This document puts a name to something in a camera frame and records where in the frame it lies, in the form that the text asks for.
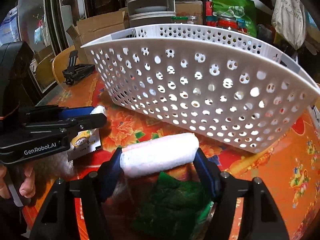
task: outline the red floral tablecloth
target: red floral tablecloth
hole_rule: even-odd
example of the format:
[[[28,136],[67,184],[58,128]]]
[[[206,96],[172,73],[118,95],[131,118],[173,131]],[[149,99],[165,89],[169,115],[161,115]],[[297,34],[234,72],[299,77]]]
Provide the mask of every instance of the red floral tablecloth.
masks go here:
[[[97,170],[104,161],[110,159],[118,146],[125,147],[169,134],[186,132],[174,125],[114,105],[96,74],[76,86],[66,87],[51,101],[51,104],[69,107],[101,104],[107,109],[108,124],[100,129],[103,150],[76,160],[74,179],[83,177],[89,171]],[[320,134],[316,132],[307,111],[280,140],[269,149],[255,155],[201,135],[196,136],[199,138],[200,147],[205,155],[211,158],[221,170],[227,170],[241,179],[251,180],[255,176],[261,177],[279,207],[290,238],[300,239],[320,209],[320,202],[317,201],[320,191],[320,161],[318,160]],[[197,179],[192,164],[181,166],[168,173],[177,179]],[[45,190],[41,191],[41,195],[36,194],[32,206],[24,208],[23,212],[28,225],[32,226],[54,179],[52,177],[45,181]],[[139,187],[142,180],[153,182],[156,176],[129,183]],[[139,192],[136,190],[130,194],[133,195],[132,198],[135,198]],[[87,240],[81,203],[79,199],[76,199],[75,202],[81,237]],[[133,215],[136,206],[125,203],[127,200],[122,202],[121,199],[109,199],[104,205],[106,215],[112,217],[108,222],[116,225],[111,232],[121,235],[121,239],[126,239],[126,237],[127,239],[141,239],[139,235],[133,235],[130,232],[129,224],[124,218]],[[242,205],[242,200],[238,199],[230,235],[230,239],[233,240],[237,239],[239,232]]]

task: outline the green cloth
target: green cloth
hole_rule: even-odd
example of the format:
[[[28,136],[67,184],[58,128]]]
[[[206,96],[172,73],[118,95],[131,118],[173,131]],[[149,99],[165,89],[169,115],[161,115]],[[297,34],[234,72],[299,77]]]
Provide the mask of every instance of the green cloth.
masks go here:
[[[179,181],[161,172],[132,227],[159,239],[187,240],[195,225],[208,216],[210,203],[201,183]]]
[[[214,15],[245,22],[247,33],[257,37],[256,8],[251,0],[212,0]]]

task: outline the metal bolt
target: metal bolt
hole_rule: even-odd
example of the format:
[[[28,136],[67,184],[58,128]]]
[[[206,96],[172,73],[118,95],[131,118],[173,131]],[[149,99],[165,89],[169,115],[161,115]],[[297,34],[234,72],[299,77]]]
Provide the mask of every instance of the metal bolt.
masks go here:
[[[98,173],[96,172],[96,171],[91,171],[90,173],[89,173],[89,177],[90,178],[95,178],[95,177],[97,177],[98,176]]]
[[[57,184],[62,184],[64,182],[64,180],[62,179],[62,178],[58,178],[57,180],[56,180],[56,183]]]
[[[255,183],[257,183],[257,184],[262,183],[262,179],[259,178],[259,177],[255,177],[255,178],[253,179],[253,181],[254,181]]]
[[[226,171],[221,172],[220,175],[222,177],[224,177],[225,179],[230,176],[230,174],[228,172],[226,172]]]

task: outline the human hand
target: human hand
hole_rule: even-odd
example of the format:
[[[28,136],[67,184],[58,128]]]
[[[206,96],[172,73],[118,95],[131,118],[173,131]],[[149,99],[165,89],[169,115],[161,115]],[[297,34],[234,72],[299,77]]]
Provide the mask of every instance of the human hand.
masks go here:
[[[25,196],[26,198],[31,198],[36,193],[35,172],[31,163],[25,164],[23,170],[26,178],[24,182],[21,184],[19,191],[22,196]],[[11,196],[9,190],[3,179],[6,175],[6,172],[7,168],[0,164],[0,196],[3,198],[10,198]]]

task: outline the white plastic basket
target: white plastic basket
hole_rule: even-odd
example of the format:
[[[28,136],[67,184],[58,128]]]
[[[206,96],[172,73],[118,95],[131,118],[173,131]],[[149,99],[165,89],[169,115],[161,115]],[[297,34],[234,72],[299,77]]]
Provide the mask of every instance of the white plastic basket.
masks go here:
[[[136,38],[122,38],[128,35]],[[141,26],[83,47],[115,104],[253,153],[279,139],[320,94],[278,49],[214,27]]]

